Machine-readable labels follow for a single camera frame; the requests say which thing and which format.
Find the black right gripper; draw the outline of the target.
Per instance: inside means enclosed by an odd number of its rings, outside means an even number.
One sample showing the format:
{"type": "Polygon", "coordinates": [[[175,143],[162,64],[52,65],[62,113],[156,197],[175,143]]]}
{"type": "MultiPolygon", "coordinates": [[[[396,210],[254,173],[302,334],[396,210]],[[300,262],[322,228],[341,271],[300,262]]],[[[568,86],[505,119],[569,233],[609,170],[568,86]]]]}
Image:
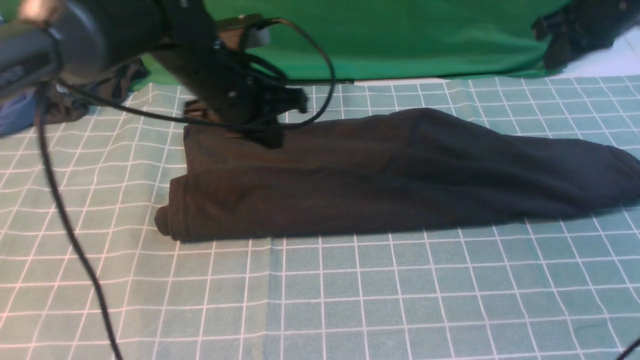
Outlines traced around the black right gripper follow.
{"type": "Polygon", "coordinates": [[[639,24],[638,0],[572,0],[532,23],[538,42],[550,38],[542,64],[558,71],[590,53],[613,47],[615,39],[639,24]]]}

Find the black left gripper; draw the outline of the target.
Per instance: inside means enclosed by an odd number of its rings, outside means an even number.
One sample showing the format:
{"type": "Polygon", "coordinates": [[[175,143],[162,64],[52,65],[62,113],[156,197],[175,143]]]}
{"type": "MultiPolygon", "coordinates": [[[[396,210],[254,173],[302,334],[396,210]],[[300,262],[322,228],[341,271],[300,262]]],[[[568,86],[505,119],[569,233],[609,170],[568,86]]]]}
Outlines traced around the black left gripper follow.
{"type": "Polygon", "coordinates": [[[306,93],[253,68],[255,55],[184,45],[162,45],[150,54],[193,95],[183,116],[220,125],[229,137],[281,148],[285,130],[278,117],[307,112],[306,93]]]}

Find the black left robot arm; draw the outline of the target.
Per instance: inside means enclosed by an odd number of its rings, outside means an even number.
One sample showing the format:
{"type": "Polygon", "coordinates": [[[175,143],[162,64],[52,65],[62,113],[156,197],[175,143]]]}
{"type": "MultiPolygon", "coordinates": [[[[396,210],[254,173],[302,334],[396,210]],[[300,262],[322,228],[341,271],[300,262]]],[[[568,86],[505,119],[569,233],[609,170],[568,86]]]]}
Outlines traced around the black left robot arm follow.
{"type": "Polygon", "coordinates": [[[205,112],[174,121],[280,148],[278,117],[305,114],[307,96],[245,52],[252,30],[265,24],[258,14],[218,22],[201,0],[24,0],[18,18],[1,27],[1,99],[44,82],[82,95],[75,84],[149,54],[205,112]]]}

